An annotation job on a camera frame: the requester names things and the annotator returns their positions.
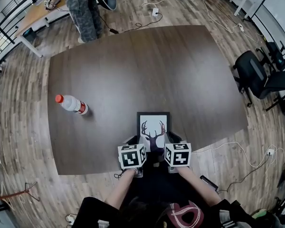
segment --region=red bottle cap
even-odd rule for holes
[[[57,96],[55,97],[55,101],[56,101],[57,103],[62,103],[62,102],[63,102],[63,95],[57,95]]]

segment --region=black office chair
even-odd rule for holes
[[[271,57],[273,63],[276,65],[276,68],[279,71],[283,71],[285,69],[285,59],[283,58],[282,52],[285,51],[285,46],[282,41],[280,41],[280,43],[282,44],[281,49],[279,49],[278,45],[275,42],[266,41],[266,46],[269,50],[268,54]],[[258,50],[260,50],[264,56],[266,55],[262,48],[257,48],[257,51]]]
[[[253,104],[249,88],[253,95],[259,99],[264,99],[270,92],[285,90],[285,71],[273,72],[270,77],[267,77],[263,65],[252,51],[243,53],[236,60],[233,68],[238,71],[239,77],[234,77],[234,79],[239,83],[239,91],[242,92],[242,89],[244,89],[248,96],[249,103],[247,107]],[[282,98],[277,97],[275,103],[266,111],[269,111],[283,100],[285,100],[285,96]]]

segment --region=dark brown table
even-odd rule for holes
[[[90,117],[55,102],[69,94]],[[119,169],[117,146],[136,135],[136,113],[170,112],[193,150],[247,126],[227,60],[204,26],[169,26],[105,37],[51,58],[48,121],[60,175]]]

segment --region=white desk leg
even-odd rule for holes
[[[244,3],[246,2],[246,0],[242,0],[240,5],[238,6],[236,12],[234,13],[234,16],[238,15],[238,13],[240,12],[241,8],[243,7]]]
[[[42,57],[42,54],[33,47],[32,44],[30,44],[30,42],[28,40],[26,40],[23,36],[19,36],[19,39],[21,40],[21,42],[26,45],[32,52],[34,52],[38,57]]]
[[[43,19],[43,21],[44,21],[44,23],[45,23],[46,27],[49,27],[49,23],[48,23],[48,21],[47,21],[46,19]]]
[[[245,15],[245,19],[248,18],[248,16],[251,16],[252,11],[255,9],[256,3],[253,3],[252,6],[250,7],[250,9],[248,10],[247,14]]]

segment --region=bottle label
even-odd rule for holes
[[[82,114],[86,110],[85,103],[80,100],[77,100],[77,106],[74,109],[74,112]]]

